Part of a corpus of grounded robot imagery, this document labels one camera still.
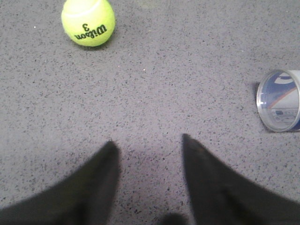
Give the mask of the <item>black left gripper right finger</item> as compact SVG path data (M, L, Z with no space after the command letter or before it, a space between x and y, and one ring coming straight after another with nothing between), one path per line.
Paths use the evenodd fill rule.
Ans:
M198 225L298 225L299 203L251 182L202 144L182 136L183 164Z

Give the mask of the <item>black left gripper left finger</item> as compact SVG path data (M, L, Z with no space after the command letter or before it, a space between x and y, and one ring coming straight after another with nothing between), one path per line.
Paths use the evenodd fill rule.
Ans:
M2 225L105 225L111 214L120 168L116 144L107 142L66 179L0 211Z

